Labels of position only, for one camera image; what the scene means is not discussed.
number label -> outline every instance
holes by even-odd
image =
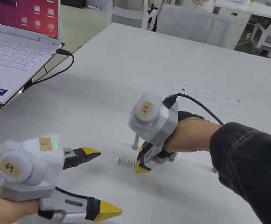
[[[17,180],[21,174],[21,169],[18,166],[11,163],[9,160],[4,159],[0,163],[0,172],[3,172]]]
[[[52,151],[52,143],[50,138],[39,138],[40,151]]]
[[[145,100],[139,110],[139,115],[142,118],[147,118],[149,117],[149,115],[151,114],[152,110],[153,110],[154,105],[149,102],[148,100]]]

hand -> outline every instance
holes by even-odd
[[[167,152],[209,151],[211,136],[220,127],[199,118],[186,118],[178,123],[164,148]]]
[[[0,224],[12,224],[28,215],[37,213],[37,200],[13,202],[0,197]]]

laptop keyboard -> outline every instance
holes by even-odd
[[[49,48],[39,49],[25,44],[0,40],[0,66],[28,71],[49,50]]]

black jacket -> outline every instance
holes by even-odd
[[[271,224],[271,135],[228,123],[213,134],[210,154],[219,181]]]

grey gripper part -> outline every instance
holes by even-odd
[[[34,190],[34,198],[39,198],[43,195],[49,197],[52,194],[53,190]],[[26,201],[27,198],[30,200],[31,192],[30,191],[17,191],[9,188],[5,188],[0,185],[0,197],[7,198],[12,201]]]
[[[156,147],[163,148],[164,142],[171,136],[173,131],[178,125],[178,103],[174,103],[173,106],[169,109],[169,116],[163,127],[159,132],[153,136],[149,141],[152,145]]]
[[[67,195],[58,190],[53,190],[50,197],[38,199],[39,207],[42,211],[62,211],[64,214],[84,214],[86,213],[87,200]]]
[[[64,151],[65,151],[65,159],[76,156],[72,148],[64,148]]]

